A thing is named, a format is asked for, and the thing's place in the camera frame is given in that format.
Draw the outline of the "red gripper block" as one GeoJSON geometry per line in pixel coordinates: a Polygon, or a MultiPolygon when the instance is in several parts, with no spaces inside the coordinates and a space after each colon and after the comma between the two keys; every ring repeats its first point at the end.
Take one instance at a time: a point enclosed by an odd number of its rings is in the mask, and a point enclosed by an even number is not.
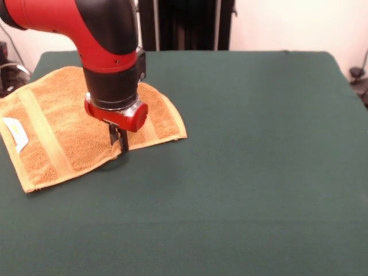
{"type": "Polygon", "coordinates": [[[92,103],[90,93],[87,93],[84,105],[90,117],[109,124],[110,143],[114,144],[119,139],[121,152],[129,151],[127,131],[137,132],[144,125],[148,116],[148,105],[139,98],[126,109],[105,110],[96,107],[92,103]]]}

